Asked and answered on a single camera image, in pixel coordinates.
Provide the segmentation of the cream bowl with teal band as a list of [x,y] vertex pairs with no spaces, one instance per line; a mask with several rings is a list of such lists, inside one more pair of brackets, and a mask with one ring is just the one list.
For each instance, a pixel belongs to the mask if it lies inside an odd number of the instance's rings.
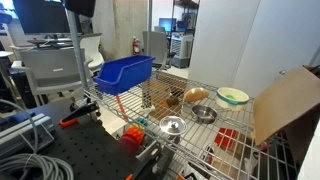
[[221,108],[232,111],[241,111],[249,101],[249,96],[241,90],[221,87],[217,90],[217,104]]

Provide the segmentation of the red object under shelf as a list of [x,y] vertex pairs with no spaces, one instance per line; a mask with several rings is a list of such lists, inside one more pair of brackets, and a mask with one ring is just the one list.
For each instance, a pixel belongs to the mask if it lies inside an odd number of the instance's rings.
[[231,148],[234,144],[238,132],[233,129],[220,128],[214,142],[222,147]]

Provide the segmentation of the brown kiwi fruit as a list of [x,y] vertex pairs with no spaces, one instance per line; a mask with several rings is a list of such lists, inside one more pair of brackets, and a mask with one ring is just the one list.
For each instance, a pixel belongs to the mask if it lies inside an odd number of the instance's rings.
[[179,103],[179,100],[177,97],[169,97],[166,100],[166,103],[169,107],[171,107],[171,106],[177,105]]

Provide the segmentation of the bread loaf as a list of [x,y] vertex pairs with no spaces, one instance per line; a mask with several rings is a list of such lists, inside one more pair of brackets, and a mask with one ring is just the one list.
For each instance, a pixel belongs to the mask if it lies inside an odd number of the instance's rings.
[[194,102],[194,101],[202,100],[208,96],[209,96],[208,90],[201,88],[201,87],[197,87],[197,88],[192,88],[192,89],[188,90],[184,94],[183,100],[185,102]]

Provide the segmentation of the blue plastic storage bin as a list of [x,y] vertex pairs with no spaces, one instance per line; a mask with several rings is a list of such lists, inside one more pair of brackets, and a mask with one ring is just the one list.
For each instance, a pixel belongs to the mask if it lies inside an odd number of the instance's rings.
[[154,60],[151,56],[133,55],[105,62],[93,81],[104,93],[121,94],[151,76]]

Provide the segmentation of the grey chair in background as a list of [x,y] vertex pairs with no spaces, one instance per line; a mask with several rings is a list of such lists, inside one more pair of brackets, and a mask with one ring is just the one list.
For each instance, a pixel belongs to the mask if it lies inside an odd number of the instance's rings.
[[152,67],[167,70],[175,53],[168,49],[168,40],[163,32],[143,32],[144,54],[154,57]]

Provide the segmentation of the small steel bowl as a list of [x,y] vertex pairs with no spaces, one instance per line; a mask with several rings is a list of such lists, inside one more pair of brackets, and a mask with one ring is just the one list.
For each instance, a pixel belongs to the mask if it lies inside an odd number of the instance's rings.
[[194,105],[191,111],[200,124],[212,124],[217,118],[217,111],[209,106]]

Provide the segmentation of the red fire extinguisher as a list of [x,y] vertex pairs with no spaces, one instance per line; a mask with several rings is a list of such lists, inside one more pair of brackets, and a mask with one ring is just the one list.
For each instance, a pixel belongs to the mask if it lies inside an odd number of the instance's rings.
[[135,36],[133,37],[133,54],[140,54],[139,40]]

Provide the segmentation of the orange red toy block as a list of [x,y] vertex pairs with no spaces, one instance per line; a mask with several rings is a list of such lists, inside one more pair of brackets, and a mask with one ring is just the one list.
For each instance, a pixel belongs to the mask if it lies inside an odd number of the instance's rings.
[[138,128],[131,126],[119,139],[119,143],[131,154],[137,155],[145,134]]

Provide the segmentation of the black orange clamp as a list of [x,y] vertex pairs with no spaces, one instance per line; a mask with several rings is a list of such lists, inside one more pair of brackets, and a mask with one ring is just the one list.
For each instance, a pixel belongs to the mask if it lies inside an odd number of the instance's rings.
[[98,109],[99,109],[99,107],[96,102],[90,102],[86,105],[78,107],[77,109],[72,111],[69,115],[67,115],[65,118],[62,118],[59,121],[59,124],[63,128],[69,127],[69,126],[77,123],[79,117],[84,116],[88,113],[94,112]]

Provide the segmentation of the white office chair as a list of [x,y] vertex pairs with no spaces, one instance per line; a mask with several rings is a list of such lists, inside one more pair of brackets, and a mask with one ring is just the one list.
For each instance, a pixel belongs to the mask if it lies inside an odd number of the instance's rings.
[[85,34],[80,37],[80,47],[85,50],[85,59],[90,60],[88,64],[92,72],[100,70],[104,58],[99,51],[101,33]]

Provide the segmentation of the grey office chair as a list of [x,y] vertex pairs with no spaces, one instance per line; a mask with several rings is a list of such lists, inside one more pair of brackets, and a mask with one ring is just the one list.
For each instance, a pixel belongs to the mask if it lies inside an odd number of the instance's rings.
[[11,68],[26,73],[37,106],[44,102],[42,95],[83,86],[73,49],[25,50],[20,56]]

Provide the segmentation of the black monitor screen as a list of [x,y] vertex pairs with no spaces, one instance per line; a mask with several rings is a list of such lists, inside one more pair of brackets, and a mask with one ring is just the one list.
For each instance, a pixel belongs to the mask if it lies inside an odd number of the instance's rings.
[[59,1],[12,0],[25,34],[68,34],[65,8]]

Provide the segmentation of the metal shelf post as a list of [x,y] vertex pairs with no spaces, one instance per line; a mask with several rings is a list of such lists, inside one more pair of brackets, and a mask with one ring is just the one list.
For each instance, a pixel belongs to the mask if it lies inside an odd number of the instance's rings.
[[83,63],[83,58],[81,54],[81,48],[79,45],[75,13],[71,11],[68,7],[65,7],[65,9],[66,9],[66,15],[68,19],[70,34],[71,34],[71,40],[74,46],[75,58],[77,61],[79,75],[82,83],[82,89],[86,90],[88,88],[88,83],[87,83],[87,76],[86,76],[86,71]]

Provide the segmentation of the aluminium rail profile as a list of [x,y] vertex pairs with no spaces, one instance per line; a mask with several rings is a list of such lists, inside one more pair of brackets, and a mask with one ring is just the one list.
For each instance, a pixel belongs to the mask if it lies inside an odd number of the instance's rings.
[[[55,131],[51,118],[43,113],[33,117],[38,132],[37,151],[41,151],[55,141]],[[21,122],[0,133],[0,158],[7,158],[18,151],[29,149],[34,151],[35,135],[29,120]]]

